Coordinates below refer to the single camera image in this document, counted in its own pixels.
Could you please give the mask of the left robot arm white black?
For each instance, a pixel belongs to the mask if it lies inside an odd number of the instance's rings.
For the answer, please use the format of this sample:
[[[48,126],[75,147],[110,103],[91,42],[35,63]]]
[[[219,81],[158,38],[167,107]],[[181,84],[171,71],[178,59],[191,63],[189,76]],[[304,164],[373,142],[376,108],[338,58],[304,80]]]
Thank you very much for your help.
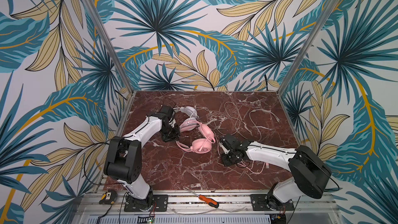
[[[104,163],[104,174],[123,184],[132,201],[141,211],[153,205],[153,190],[141,175],[142,148],[157,133],[162,141],[177,141],[180,136],[172,107],[163,105],[158,112],[149,114],[132,132],[110,140]]]

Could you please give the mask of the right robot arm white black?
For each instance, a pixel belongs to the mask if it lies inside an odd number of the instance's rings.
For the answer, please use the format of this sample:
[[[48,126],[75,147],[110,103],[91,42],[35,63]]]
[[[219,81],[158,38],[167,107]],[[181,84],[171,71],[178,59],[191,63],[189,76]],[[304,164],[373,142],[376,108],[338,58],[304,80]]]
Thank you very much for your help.
[[[252,195],[251,200],[257,205],[253,207],[254,211],[292,210],[292,199],[301,196],[320,199],[331,179],[331,170],[304,145],[298,148],[274,147],[249,140],[239,141],[229,134],[220,139],[219,145],[224,151],[221,159],[226,167],[242,161],[261,161],[292,174],[289,179],[275,183],[260,199]]]

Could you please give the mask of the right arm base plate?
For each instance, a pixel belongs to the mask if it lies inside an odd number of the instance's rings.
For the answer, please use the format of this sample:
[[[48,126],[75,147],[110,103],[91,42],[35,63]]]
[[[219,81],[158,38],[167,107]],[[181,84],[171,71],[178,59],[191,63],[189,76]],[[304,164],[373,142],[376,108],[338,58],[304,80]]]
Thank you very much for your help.
[[[286,203],[281,203],[275,197],[268,196],[268,194],[251,194],[251,206],[254,211],[292,211],[294,204],[292,200]]]

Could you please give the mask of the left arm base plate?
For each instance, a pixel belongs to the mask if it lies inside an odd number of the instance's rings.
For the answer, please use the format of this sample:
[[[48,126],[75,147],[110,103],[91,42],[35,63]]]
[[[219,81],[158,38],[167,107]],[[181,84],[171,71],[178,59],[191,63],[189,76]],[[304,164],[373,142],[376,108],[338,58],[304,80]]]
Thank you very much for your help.
[[[151,195],[149,194],[146,199],[136,199],[131,195],[125,197],[125,212],[166,212],[168,206],[168,195]]]

